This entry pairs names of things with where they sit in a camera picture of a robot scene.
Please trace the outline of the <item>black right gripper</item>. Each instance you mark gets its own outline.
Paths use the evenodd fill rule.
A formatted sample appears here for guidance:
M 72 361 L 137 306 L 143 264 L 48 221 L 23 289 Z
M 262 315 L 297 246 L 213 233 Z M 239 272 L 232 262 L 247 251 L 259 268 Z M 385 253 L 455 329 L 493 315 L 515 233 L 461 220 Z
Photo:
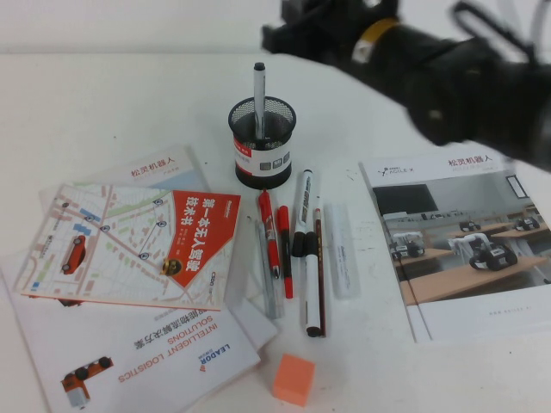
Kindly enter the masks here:
M 282 1 L 283 24 L 264 25 L 261 46 L 324 65 L 350 57 L 367 28 L 396 16 L 395 1 Z

